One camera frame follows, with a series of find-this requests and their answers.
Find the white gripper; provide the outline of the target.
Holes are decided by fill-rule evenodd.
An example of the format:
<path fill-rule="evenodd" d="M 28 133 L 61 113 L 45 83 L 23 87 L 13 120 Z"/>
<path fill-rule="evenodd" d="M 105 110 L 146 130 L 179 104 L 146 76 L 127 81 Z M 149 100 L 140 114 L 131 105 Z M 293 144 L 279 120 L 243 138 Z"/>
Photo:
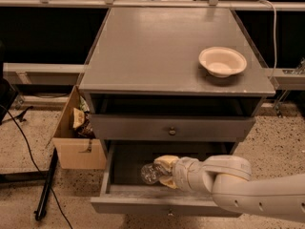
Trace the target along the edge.
<path fill-rule="evenodd" d="M 177 187 L 184 192 L 199 192 L 202 189 L 200 181 L 200 161 L 196 158 L 178 156 L 160 156 L 153 162 L 159 165 L 166 175 L 173 172 L 173 177 L 163 176 L 159 182 L 169 188 Z"/>

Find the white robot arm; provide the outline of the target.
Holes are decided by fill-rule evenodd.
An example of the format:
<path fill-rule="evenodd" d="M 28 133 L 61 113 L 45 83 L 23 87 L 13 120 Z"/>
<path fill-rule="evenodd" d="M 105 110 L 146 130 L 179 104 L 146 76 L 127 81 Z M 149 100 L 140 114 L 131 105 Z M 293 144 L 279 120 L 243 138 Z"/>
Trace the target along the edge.
<path fill-rule="evenodd" d="M 252 180 L 250 162 L 239 156 L 160 156 L 158 180 L 184 192 L 209 195 L 220 208 L 240 214 L 305 222 L 305 175 Z"/>

